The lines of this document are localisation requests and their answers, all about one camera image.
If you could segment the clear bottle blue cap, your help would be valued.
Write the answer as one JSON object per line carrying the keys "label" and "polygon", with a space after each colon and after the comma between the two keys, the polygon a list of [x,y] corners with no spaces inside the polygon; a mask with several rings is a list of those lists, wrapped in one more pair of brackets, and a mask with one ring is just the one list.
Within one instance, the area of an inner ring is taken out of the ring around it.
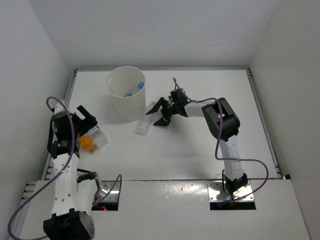
{"label": "clear bottle blue cap", "polygon": [[96,145],[97,149],[101,149],[108,143],[107,136],[98,125],[92,127],[88,131],[88,134],[89,137],[92,139],[92,142]]}

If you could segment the clear crushed plastic bottle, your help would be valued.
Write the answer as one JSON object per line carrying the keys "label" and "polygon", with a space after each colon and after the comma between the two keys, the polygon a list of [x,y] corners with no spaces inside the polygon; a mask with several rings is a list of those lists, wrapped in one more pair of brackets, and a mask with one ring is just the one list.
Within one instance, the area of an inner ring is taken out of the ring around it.
{"label": "clear crushed plastic bottle", "polygon": [[134,133],[140,136],[146,136],[153,123],[155,113],[145,114],[139,121],[134,130]]}

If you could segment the blue label water bottle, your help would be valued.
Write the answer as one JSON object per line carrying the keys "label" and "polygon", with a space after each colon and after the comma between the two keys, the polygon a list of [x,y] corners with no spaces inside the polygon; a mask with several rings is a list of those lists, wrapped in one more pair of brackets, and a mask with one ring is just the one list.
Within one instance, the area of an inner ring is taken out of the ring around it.
{"label": "blue label water bottle", "polygon": [[143,87],[144,87],[144,83],[143,82],[139,82],[137,85],[133,86],[125,95],[124,97],[130,97],[133,96],[137,93],[139,93]]}

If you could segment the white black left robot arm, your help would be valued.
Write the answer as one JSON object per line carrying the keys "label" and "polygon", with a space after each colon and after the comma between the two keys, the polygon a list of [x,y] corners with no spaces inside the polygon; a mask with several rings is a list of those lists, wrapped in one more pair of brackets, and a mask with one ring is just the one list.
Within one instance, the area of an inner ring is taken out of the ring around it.
{"label": "white black left robot arm", "polygon": [[56,138],[47,145],[52,157],[54,199],[51,217],[43,222],[43,230],[51,240],[92,240],[95,236],[91,216],[95,195],[99,190],[96,172],[77,174],[80,160],[80,137],[97,125],[96,118],[82,105],[82,116],[70,112],[58,102],[51,117]]}

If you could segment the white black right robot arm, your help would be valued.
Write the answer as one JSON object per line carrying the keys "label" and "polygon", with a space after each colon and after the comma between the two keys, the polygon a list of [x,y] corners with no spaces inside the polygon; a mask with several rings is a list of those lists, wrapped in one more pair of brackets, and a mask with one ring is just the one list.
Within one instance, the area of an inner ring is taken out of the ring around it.
{"label": "white black right robot arm", "polygon": [[248,184],[248,177],[242,166],[238,149],[240,120],[225,98],[212,102],[189,100],[182,90],[172,90],[170,96],[161,97],[155,105],[147,111],[147,115],[161,113],[161,118],[153,125],[167,127],[174,115],[186,118],[204,118],[211,135],[217,140],[215,155],[221,150],[224,164],[222,189],[226,194],[233,195],[240,188]]}

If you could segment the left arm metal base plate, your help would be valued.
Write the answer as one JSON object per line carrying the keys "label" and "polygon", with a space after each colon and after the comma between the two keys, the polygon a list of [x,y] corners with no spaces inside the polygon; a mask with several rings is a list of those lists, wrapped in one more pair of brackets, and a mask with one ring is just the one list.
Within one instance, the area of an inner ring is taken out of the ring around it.
{"label": "left arm metal base plate", "polygon": [[95,201],[116,203],[119,200],[120,182],[103,181],[95,194]]}

